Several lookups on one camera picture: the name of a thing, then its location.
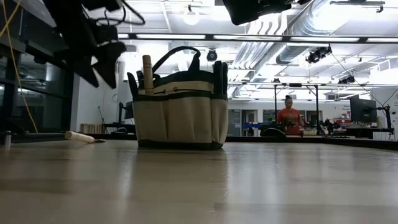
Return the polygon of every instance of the canvas tool bag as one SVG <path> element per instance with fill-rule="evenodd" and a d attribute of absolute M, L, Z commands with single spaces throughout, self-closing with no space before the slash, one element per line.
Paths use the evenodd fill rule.
<path fill-rule="evenodd" d="M 188 71 L 160 78 L 156 70 L 174 53 L 196 52 Z M 213 73 L 202 71 L 200 51 L 177 47 L 152 68 L 154 94 L 145 95 L 144 83 L 131 86 L 139 147 L 219 149 L 228 131 L 226 63 L 216 62 Z M 128 74 L 130 85 L 136 85 Z"/>

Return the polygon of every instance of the person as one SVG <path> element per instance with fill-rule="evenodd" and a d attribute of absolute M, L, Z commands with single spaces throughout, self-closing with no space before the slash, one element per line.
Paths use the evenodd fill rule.
<path fill-rule="evenodd" d="M 300 111 L 292 108 L 293 99 L 287 95 L 285 98 L 285 106 L 286 108 L 279 111 L 277 119 L 278 123 L 283 125 L 288 125 L 292 123 L 293 126 L 285 127 L 285 134 L 287 135 L 299 135 L 300 134 L 300 126 L 304 127 L 303 120 L 301 118 Z"/>

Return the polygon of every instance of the wooden table surface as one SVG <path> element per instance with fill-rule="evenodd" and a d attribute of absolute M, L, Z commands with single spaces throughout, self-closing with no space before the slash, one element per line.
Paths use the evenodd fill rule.
<path fill-rule="evenodd" d="M 326 144 L 135 141 L 0 149 L 0 223 L 397 223 L 398 154 Z"/>

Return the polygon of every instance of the wooden handle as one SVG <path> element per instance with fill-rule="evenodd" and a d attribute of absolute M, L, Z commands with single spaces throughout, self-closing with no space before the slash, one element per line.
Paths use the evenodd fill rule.
<path fill-rule="evenodd" d="M 95 142 L 95 139 L 93 137 L 87 136 L 85 134 L 75 133 L 73 131 L 67 131 L 65 133 L 65 138 L 69 139 L 69 140 L 81 141 L 81 142 L 87 142 L 87 143 Z"/>
<path fill-rule="evenodd" d="M 144 62 L 144 86 L 145 95 L 154 94 L 154 78 L 152 74 L 152 62 L 149 55 L 142 56 L 142 61 Z"/>

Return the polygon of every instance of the yellow cable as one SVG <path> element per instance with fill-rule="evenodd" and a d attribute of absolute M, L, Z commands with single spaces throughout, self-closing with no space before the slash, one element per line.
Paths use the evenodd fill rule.
<path fill-rule="evenodd" d="M 19 3 L 21 3 L 21 0 L 18 1 L 17 6 L 16 6 L 16 9 L 18 8 Z M 8 42 L 9 42 L 10 50 L 11 50 L 12 62 L 14 63 L 15 74 L 16 74 L 17 79 L 18 79 L 19 88 L 21 89 L 22 99 L 24 100 L 24 103 L 25 103 L 25 106 L 26 106 L 26 109 L 27 109 L 27 113 L 28 113 L 28 115 L 29 115 L 30 120 L 32 121 L 32 124 L 33 124 L 33 126 L 34 126 L 34 128 L 35 128 L 35 131 L 36 131 L 36 133 L 39 133 L 38 130 L 37 130 L 37 127 L 36 127 L 36 123 L 35 123 L 35 121 L 33 120 L 32 115 L 30 114 L 30 109 L 29 109 L 29 107 L 28 107 L 28 105 L 27 105 L 27 103 L 26 103 L 25 94 L 24 94 L 24 92 L 22 91 L 21 79 L 19 78 L 17 63 L 16 63 L 15 56 L 14 56 L 14 50 L 13 50 L 13 48 L 12 48 L 10 30 L 9 30 L 9 28 L 8 28 L 9 22 L 11 21 L 12 17 L 10 17 L 10 20 L 9 20 L 9 21 L 7 20 L 7 11 L 6 11 L 6 3 L 5 3 L 5 0 L 2 0 L 2 9 L 3 9 L 3 11 L 4 11 L 4 19 L 5 19 L 5 21 L 6 21 L 6 29 L 7 29 L 7 35 L 8 35 Z"/>

